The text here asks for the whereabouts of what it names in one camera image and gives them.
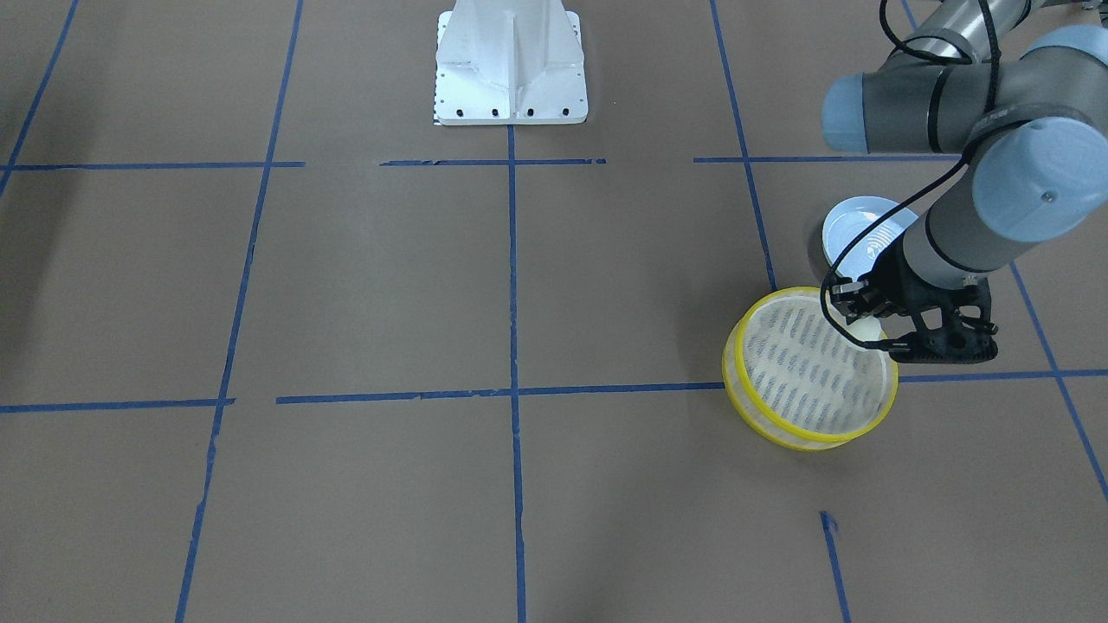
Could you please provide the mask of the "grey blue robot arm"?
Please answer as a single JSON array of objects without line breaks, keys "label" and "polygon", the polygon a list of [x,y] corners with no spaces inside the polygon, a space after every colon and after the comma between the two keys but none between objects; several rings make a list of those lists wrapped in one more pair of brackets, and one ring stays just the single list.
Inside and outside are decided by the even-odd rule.
[{"label": "grey blue robot arm", "polygon": [[985,309],[987,277],[1105,205],[1105,27],[1064,25],[1006,58],[1042,1],[942,1],[892,52],[828,88],[828,146],[954,155],[947,190],[858,279],[828,274],[848,321]]}]

